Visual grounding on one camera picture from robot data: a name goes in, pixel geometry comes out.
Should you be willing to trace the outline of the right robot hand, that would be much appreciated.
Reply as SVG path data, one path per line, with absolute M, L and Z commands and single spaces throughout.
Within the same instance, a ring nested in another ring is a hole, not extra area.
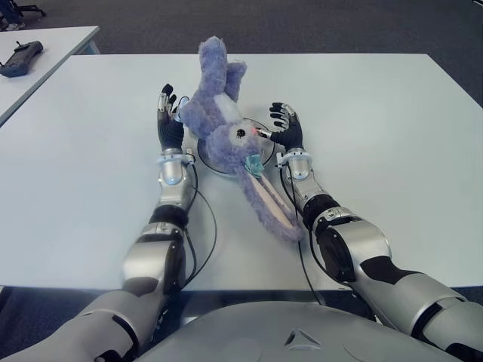
M 259 137 L 283 146 L 286 152 L 303 148 L 303 130 L 298 114 L 291 106 L 286 103 L 272 103 L 269 116 L 277 130 L 267 131 L 256 128 Z

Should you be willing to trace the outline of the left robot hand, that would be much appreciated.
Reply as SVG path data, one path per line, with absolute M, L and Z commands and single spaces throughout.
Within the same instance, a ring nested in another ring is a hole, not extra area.
M 182 97 L 177 106 L 174 88 L 166 84 L 159 94 L 157 105 L 157 131 L 162 151 L 167 149 L 181 149 L 184 128 L 180 119 L 180 110 L 188 103 L 188 97 Z

